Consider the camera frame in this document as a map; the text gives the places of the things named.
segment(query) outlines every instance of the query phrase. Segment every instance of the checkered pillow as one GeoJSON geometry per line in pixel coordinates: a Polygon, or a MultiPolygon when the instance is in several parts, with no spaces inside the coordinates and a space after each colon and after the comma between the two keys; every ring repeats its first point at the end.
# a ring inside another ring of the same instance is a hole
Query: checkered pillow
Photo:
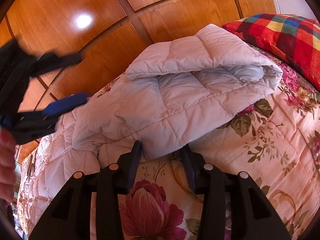
{"type": "Polygon", "coordinates": [[[222,27],[293,65],[320,90],[320,25],[315,20],[257,14],[222,27]]]}

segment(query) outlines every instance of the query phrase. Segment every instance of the person's hand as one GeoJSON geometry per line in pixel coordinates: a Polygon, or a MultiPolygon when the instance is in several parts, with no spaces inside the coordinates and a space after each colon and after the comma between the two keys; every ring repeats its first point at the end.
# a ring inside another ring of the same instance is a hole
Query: person's hand
{"type": "Polygon", "coordinates": [[[4,128],[0,128],[0,199],[7,207],[13,200],[14,185],[16,184],[15,141],[4,128]]]}

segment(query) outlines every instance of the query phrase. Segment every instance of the floral bedspread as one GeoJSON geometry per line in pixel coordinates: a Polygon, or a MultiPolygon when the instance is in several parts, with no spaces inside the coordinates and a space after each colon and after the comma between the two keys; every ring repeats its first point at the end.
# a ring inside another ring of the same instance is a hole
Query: floral bedspread
{"type": "MultiPolygon", "coordinates": [[[[287,63],[252,47],[284,71],[278,91],[189,145],[224,172],[247,171],[297,239],[320,206],[320,93],[287,63]]],[[[119,196],[119,205],[125,239],[196,240],[203,196],[188,189],[177,153],[140,163],[136,183],[119,196]]]]}

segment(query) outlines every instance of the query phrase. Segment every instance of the pink rose print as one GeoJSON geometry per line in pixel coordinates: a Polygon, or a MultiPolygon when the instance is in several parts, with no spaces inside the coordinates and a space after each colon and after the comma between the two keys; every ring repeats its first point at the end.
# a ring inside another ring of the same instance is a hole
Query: pink rose print
{"type": "Polygon", "coordinates": [[[312,154],[317,158],[317,162],[320,163],[320,138],[315,137],[312,142],[313,148],[311,149],[312,154]]]}
{"type": "Polygon", "coordinates": [[[312,153],[313,159],[316,162],[316,167],[320,169],[320,133],[315,130],[315,136],[309,135],[308,147],[312,153]]]}
{"type": "Polygon", "coordinates": [[[283,70],[284,75],[294,80],[298,79],[297,73],[291,67],[289,67],[286,63],[281,64],[279,67],[283,70]]]}
{"type": "Polygon", "coordinates": [[[255,110],[254,105],[249,105],[247,108],[238,113],[239,116],[252,113],[255,110]]]}
{"type": "Polygon", "coordinates": [[[292,91],[292,92],[297,92],[299,91],[300,85],[298,84],[297,80],[291,79],[288,76],[287,77],[283,77],[282,76],[282,80],[284,82],[284,84],[292,91]]]}
{"type": "Polygon", "coordinates": [[[287,95],[288,99],[283,99],[284,102],[287,103],[288,106],[303,106],[303,100],[301,100],[297,96],[287,95]]]}
{"type": "Polygon", "coordinates": [[[120,204],[120,216],[127,236],[158,240],[186,237],[187,232],[178,227],[183,221],[183,211],[167,202],[163,187],[147,180],[138,181],[125,202],[126,206],[120,204]]]}
{"type": "Polygon", "coordinates": [[[300,88],[298,83],[297,73],[290,68],[287,64],[281,64],[281,69],[283,70],[282,80],[284,84],[292,91],[297,92],[300,88]]]}

